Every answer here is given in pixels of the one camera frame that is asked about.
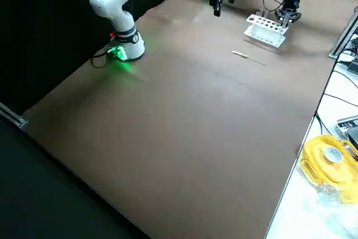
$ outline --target black curtain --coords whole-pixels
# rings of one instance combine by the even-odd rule
[[[163,1],[133,0],[135,20]],[[0,102],[18,114],[103,47],[112,31],[88,0],[1,2]]]

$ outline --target cable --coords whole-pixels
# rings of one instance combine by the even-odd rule
[[[319,116],[318,116],[317,112],[315,113],[315,117],[317,118],[318,123],[319,123],[319,126],[320,126],[320,128],[321,128],[321,134],[323,134],[322,123],[321,123],[321,121],[319,120]]]
[[[321,134],[323,134],[323,129],[322,129],[322,126],[324,126],[325,130],[330,134],[332,135],[332,133],[329,131],[329,129],[326,127],[326,125],[323,123],[321,117],[318,115],[318,112],[315,113],[315,116],[319,122],[319,125],[321,126]]]
[[[336,71],[336,70],[333,70],[333,72],[336,72],[336,73],[338,73],[338,74],[340,74],[340,75],[342,75],[342,76],[344,76],[345,78],[347,78],[350,82],[352,82],[353,83],[353,85],[357,88],[357,90],[358,90],[358,86],[357,86],[357,84],[355,84],[354,83],[354,81],[353,80],[351,80],[348,76],[346,76],[346,75],[344,75],[343,73],[341,73],[341,72],[339,72],[339,71]]]
[[[107,64],[107,62],[108,62],[108,61],[107,61],[107,58],[106,58],[106,62],[105,62],[104,65],[95,65],[95,61],[94,61],[93,59],[94,59],[94,58],[102,57],[102,56],[104,56],[104,55],[106,55],[106,54],[107,54],[107,49],[106,49],[106,51],[105,51],[104,53],[100,53],[100,54],[97,54],[97,55],[92,56],[92,57],[90,58],[90,60],[89,60],[89,63],[90,63],[91,66],[93,66],[94,68],[100,69],[100,68],[105,67],[106,64]]]
[[[277,0],[273,0],[273,1],[276,1],[276,2],[279,3],[280,5],[279,5],[277,8],[275,8],[274,10],[269,10],[269,9],[266,8],[265,0],[262,0],[262,4],[263,4],[263,7],[265,8],[265,10],[267,10],[267,11],[269,11],[269,12],[276,11],[276,10],[278,10],[278,9],[284,4],[284,1],[282,1],[282,2],[279,2],[279,1],[277,1]]]
[[[327,94],[327,93],[324,93],[324,95],[327,95],[327,96],[333,97],[333,98],[335,98],[335,99],[338,99],[338,100],[343,101],[344,103],[347,103],[347,104],[350,104],[350,105],[352,105],[352,106],[356,106],[356,107],[358,107],[358,105],[353,104],[353,103],[350,103],[350,102],[348,102],[348,101],[346,101],[346,100],[344,100],[344,99],[341,99],[341,98],[339,98],[339,97],[337,97],[337,96],[334,96],[334,95],[329,95],[329,94]]]

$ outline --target table surface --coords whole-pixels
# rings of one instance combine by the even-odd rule
[[[353,57],[341,54],[338,61],[341,60],[352,61]],[[358,85],[358,76],[347,71],[345,65],[338,63],[335,70]],[[325,93],[358,104],[358,89],[339,73],[332,73]],[[335,131],[335,122],[358,115],[358,107],[324,95],[317,112],[329,131],[339,137]],[[305,140],[320,134],[319,121],[314,117]],[[339,224],[338,219],[345,223],[344,227]],[[302,174],[299,162],[296,162],[266,238],[358,238],[357,223],[358,205],[325,204]]]

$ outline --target yellow container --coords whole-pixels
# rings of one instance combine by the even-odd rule
[[[320,135],[307,141],[303,146],[300,166],[314,184],[327,183],[340,191],[345,204],[358,204],[358,162],[350,155],[345,144],[358,154],[349,141],[339,141],[331,135]],[[330,162],[324,156],[327,147],[334,147],[343,155],[341,162]]]

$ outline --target white table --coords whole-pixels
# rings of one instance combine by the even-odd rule
[[[341,54],[340,60],[353,60],[353,57]],[[346,66],[337,64],[335,70],[345,74],[358,85],[358,75],[347,71]],[[344,76],[333,72],[325,93],[337,96],[358,105],[358,89]],[[333,135],[338,119],[358,115],[354,107],[333,97],[323,96],[318,107],[321,120]],[[317,118],[313,118],[307,133],[311,139],[321,134]],[[337,219],[345,223],[345,228],[337,224]],[[299,168],[299,162],[282,195],[281,202],[267,233],[267,239],[316,239],[316,238],[358,238],[358,205],[340,203],[325,204],[320,200],[314,187],[310,185]]]

